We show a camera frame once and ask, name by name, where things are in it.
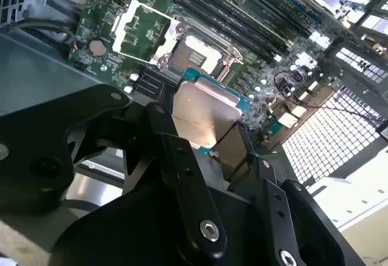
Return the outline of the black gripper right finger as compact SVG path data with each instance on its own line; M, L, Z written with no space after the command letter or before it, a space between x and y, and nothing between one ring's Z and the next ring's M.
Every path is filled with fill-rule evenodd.
M222 143L244 152L227 181L232 193L249 200L259 215L265 265L364 265L297 180L276 178L272 164L255 152L244 124L234 123Z

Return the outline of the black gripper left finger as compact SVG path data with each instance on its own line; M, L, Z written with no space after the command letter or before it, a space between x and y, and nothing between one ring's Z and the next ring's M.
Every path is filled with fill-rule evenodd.
M107 147L124 152L129 195L146 185L167 188L178 209L184 258L219 259L227 236L190 144L168 109L135 107L99 84L1 118L1 252L50 259L78 221L65 205L75 165Z

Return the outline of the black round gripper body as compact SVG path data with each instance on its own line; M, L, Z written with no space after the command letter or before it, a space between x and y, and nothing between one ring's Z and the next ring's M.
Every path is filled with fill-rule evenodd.
M227 249L217 260L184 258L172 194L150 184L74 222L58 239L49 265L270 265L261 218L249 202L209 187Z

